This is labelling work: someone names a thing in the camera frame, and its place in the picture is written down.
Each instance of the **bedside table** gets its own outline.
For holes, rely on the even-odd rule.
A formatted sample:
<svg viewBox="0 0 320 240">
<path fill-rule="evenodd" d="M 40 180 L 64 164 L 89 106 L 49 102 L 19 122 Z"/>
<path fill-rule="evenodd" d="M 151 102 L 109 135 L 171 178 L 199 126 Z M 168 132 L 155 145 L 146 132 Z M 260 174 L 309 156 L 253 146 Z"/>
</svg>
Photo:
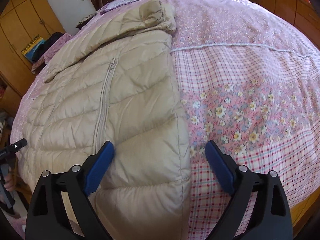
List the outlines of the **bedside table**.
<svg viewBox="0 0 320 240">
<path fill-rule="evenodd" d="M 76 26 L 76 28 L 78 28 L 79 30 L 81 30 L 88 22 L 91 21 L 91 19 L 93 17 L 95 17 L 97 13 L 93 13 L 93 14 L 90 14 L 90 15 L 87 15 L 86 17 L 84 17 L 79 23 L 78 25 Z"/>
</svg>

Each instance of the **blue gripper pad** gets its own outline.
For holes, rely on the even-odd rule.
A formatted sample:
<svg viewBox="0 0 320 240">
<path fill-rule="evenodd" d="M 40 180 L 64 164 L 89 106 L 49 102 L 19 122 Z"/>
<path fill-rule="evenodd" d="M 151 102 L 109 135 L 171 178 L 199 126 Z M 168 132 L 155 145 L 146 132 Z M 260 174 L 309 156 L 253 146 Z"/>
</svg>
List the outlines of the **blue gripper pad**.
<svg viewBox="0 0 320 240">
<path fill-rule="evenodd" d="M 232 172 L 229 170 L 217 149 L 211 142 L 208 142 L 205 146 L 205 156 L 207 157 L 209 165 L 216 175 L 223 191 L 232 195 L 235 191 L 233 187 L 235 179 Z"/>
<path fill-rule="evenodd" d="M 115 155 L 113 144 L 111 142 L 105 143 L 97 154 L 99 155 L 97 160 L 85 177 L 84 193 L 87 196 L 97 191 L 103 175 L 112 162 Z"/>
</svg>

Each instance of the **pillow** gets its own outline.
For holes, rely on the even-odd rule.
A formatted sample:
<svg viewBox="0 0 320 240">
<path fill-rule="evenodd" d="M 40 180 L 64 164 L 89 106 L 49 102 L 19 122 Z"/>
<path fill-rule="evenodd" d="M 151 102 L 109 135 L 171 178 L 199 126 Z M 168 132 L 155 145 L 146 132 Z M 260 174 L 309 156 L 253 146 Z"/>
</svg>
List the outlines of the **pillow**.
<svg viewBox="0 0 320 240">
<path fill-rule="evenodd" d="M 139 1 L 139 0 L 114 0 L 114 1 L 104 5 L 100 10 L 100 14 L 102 15 L 102 14 L 104 14 L 108 11 L 111 11 L 113 9 L 116 9 L 122 5 L 129 4 L 132 2 L 136 2 L 136 1 Z"/>
</svg>

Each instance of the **beige down jacket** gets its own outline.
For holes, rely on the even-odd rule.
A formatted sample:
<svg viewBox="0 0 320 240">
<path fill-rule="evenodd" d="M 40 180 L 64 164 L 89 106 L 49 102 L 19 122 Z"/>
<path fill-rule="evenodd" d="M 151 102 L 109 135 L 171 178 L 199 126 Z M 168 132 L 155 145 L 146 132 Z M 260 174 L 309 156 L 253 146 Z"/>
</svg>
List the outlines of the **beige down jacket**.
<svg viewBox="0 0 320 240">
<path fill-rule="evenodd" d="M 187 239 L 190 160 L 170 56 L 174 16 L 152 0 L 67 43 L 23 129 L 19 168 L 32 190 L 42 171 L 65 172 L 114 144 L 90 201 L 116 240 Z"/>
</svg>

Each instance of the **pink floral bedspread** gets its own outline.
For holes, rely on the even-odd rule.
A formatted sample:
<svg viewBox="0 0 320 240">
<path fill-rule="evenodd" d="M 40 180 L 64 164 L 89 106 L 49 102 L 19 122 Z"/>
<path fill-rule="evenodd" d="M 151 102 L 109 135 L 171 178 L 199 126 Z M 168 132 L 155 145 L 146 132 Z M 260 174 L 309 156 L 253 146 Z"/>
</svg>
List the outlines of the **pink floral bedspread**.
<svg viewBox="0 0 320 240">
<path fill-rule="evenodd" d="M 77 36 L 138 1 L 96 16 Z M 320 186 L 320 52 L 296 28 L 247 0 L 161 0 L 177 10 L 173 66 L 190 136 L 189 238 L 205 239 L 229 196 L 204 155 L 208 140 L 252 171 L 280 176 L 290 206 Z M 44 82 L 23 97 L 11 140 Z M 245 230 L 254 200 L 238 230 Z"/>
</svg>

